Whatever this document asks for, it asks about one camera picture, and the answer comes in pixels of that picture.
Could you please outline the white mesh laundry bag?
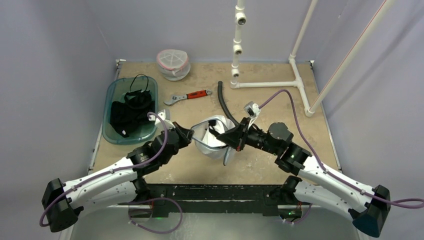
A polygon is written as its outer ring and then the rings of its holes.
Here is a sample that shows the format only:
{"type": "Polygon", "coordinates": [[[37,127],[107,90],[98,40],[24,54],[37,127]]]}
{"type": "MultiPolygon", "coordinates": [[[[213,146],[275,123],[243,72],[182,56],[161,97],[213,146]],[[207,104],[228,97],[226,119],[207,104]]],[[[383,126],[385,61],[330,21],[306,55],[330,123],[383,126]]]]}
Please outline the white mesh laundry bag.
{"type": "Polygon", "coordinates": [[[235,124],[223,115],[213,115],[191,127],[194,130],[192,140],[197,149],[208,158],[222,159],[227,166],[235,156],[236,150],[219,141],[216,136],[235,127],[235,124]]]}

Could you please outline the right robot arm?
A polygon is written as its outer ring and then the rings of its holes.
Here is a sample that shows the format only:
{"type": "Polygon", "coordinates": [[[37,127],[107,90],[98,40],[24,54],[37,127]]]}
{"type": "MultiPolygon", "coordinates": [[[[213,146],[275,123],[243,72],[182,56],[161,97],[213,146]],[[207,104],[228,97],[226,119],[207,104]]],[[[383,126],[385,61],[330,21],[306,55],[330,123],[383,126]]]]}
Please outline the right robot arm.
{"type": "Polygon", "coordinates": [[[245,146],[275,155],[275,163],[286,173],[296,176],[295,185],[281,189],[280,196],[288,204],[296,200],[338,212],[362,233],[378,238],[391,210],[386,203],[390,191],[382,186],[358,182],[320,164],[317,156],[293,142],[294,135],[283,122],[271,124],[267,131],[249,126],[249,118],[214,136],[240,152],[245,146]]]}

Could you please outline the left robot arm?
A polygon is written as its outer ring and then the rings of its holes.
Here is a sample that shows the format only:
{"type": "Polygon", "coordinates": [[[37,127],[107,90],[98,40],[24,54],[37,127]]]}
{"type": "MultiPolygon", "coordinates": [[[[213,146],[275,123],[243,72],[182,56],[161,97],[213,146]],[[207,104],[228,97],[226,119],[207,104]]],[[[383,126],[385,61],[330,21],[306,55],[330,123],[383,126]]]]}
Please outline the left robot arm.
{"type": "Polygon", "coordinates": [[[97,172],[75,180],[51,180],[41,199],[41,227],[52,233],[73,226],[79,218],[112,205],[153,205],[171,202],[179,213],[183,210],[173,199],[149,188],[145,176],[166,165],[179,150],[192,142],[194,131],[176,122],[164,127],[154,140],[144,143],[126,156],[97,172]]]}

